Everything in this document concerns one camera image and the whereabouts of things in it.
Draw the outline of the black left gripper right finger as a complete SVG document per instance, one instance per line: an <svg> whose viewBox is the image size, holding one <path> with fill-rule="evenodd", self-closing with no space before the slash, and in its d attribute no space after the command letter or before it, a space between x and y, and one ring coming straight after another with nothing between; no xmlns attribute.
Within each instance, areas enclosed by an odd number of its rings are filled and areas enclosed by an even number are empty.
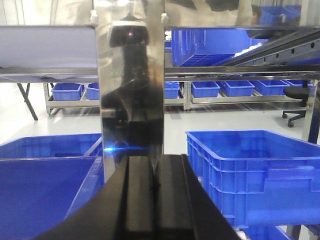
<svg viewBox="0 0 320 240"><path fill-rule="evenodd" d="M238 240L213 204L186 155L162 155L155 170L157 240Z"/></svg>

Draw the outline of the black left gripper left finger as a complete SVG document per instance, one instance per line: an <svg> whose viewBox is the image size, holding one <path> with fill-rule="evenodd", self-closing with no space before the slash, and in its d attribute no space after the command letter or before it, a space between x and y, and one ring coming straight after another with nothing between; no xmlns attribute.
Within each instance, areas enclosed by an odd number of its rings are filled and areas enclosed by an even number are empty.
<svg viewBox="0 0 320 240"><path fill-rule="evenodd" d="M124 158L100 191L38 240L147 240L153 235L153 174L145 156Z"/></svg>

